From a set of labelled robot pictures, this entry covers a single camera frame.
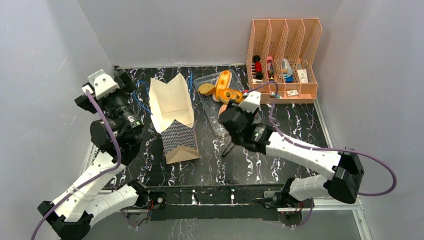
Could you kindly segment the round yellow fake bun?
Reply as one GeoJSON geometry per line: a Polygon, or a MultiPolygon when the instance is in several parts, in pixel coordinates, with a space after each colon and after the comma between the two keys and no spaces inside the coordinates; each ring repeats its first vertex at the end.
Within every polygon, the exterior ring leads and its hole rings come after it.
{"type": "Polygon", "coordinates": [[[239,104],[244,100],[243,93],[239,90],[233,90],[233,97],[231,99],[239,104]]]}

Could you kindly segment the clear plastic tray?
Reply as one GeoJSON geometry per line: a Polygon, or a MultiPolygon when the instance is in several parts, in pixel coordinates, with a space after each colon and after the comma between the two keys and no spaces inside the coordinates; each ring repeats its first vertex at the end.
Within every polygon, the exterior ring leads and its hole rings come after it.
{"type": "MultiPolygon", "coordinates": [[[[229,83],[229,88],[237,91],[243,92],[245,90],[244,86],[242,85],[240,79],[238,78],[238,75],[236,72],[232,69],[229,70],[231,72],[231,81],[229,83]]],[[[210,75],[202,76],[195,78],[193,80],[194,89],[197,92],[199,90],[199,87],[202,84],[215,84],[218,80],[221,72],[213,73],[210,75]]],[[[228,131],[223,127],[222,124],[218,121],[218,114],[219,110],[222,106],[221,102],[216,102],[212,99],[212,96],[204,96],[200,93],[197,93],[199,96],[199,99],[202,103],[203,110],[205,111],[205,114],[210,122],[211,129],[216,135],[225,135],[228,133],[228,131]]]]}

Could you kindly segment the pale bagel fake bread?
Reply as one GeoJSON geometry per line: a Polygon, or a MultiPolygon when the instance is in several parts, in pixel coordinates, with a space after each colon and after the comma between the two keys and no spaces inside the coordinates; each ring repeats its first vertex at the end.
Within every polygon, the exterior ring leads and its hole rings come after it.
{"type": "Polygon", "coordinates": [[[220,92],[218,94],[218,98],[222,103],[228,104],[230,102],[230,100],[235,101],[237,99],[237,94],[231,88],[224,88],[224,89],[220,90],[220,92]]]}

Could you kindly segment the yellow fake bread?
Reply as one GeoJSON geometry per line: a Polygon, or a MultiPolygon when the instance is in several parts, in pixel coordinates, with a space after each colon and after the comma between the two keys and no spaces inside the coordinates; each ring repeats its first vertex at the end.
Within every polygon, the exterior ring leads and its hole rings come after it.
{"type": "Polygon", "coordinates": [[[215,92],[212,95],[212,99],[215,102],[220,101],[220,97],[219,97],[220,91],[229,87],[231,83],[231,79],[232,79],[232,72],[230,70],[224,70],[219,74],[215,83],[215,92]]]}

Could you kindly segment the brown round fake bread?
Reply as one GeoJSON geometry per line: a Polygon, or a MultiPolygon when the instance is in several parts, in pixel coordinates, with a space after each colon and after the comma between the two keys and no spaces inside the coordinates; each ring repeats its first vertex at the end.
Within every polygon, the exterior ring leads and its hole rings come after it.
{"type": "Polygon", "coordinates": [[[197,92],[203,96],[210,96],[214,94],[216,91],[216,86],[211,83],[203,83],[199,86],[197,92]]]}

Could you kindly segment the checkered paper bread bag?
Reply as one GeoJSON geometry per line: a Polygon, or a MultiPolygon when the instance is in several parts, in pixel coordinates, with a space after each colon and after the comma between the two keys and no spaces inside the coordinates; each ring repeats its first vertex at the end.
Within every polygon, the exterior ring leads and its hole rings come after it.
{"type": "Polygon", "coordinates": [[[150,78],[148,103],[166,163],[198,159],[194,109],[185,77],[178,73],[168,82],[150,78]]]}

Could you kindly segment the small orange fake bread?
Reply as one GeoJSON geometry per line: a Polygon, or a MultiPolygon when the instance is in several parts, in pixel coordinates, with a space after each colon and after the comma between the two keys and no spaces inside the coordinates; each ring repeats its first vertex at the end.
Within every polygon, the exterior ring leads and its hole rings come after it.
{"type": "Polygon", "coordinates": [[[222,104],[221,107],[219,108],[218,115],[222,114],[227,109],[227,107],[228,107],[227,104],[222,104]]]}

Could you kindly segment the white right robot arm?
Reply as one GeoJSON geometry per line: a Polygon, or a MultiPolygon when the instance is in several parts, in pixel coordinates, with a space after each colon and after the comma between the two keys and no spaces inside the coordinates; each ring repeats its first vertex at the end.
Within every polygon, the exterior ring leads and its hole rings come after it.
{"type": "Polygon", "coordinates": [[[289,137],[272,124],[254,123],[254,112],[234,104],[218,117],[235,145],[251,152],[282,158],[316,173],[306,178],[292,177],[281,191],[282,202],[295,207],[310,198],[332,197],[353,204],[365,173],[357,153],[352,149],[322,148],[289,137]]]}

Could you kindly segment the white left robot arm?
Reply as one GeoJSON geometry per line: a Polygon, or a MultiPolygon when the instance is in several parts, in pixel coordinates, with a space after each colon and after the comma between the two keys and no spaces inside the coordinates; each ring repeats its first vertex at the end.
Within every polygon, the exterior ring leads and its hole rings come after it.
{"type": "Polygon", "coordinates": [[[124,70],[113,75],[98,70],[81,89],[83,93],[75,104],[100,117],[89,127],[98,155],[66,191],[37,208],[42,222],[48,223],[62,240],[81,240],[100,220],[126,207],[144,208],[150,200],[135,180],[99,196],[140,151],[144,126],[129,102],[135,83],[124,70]]]}

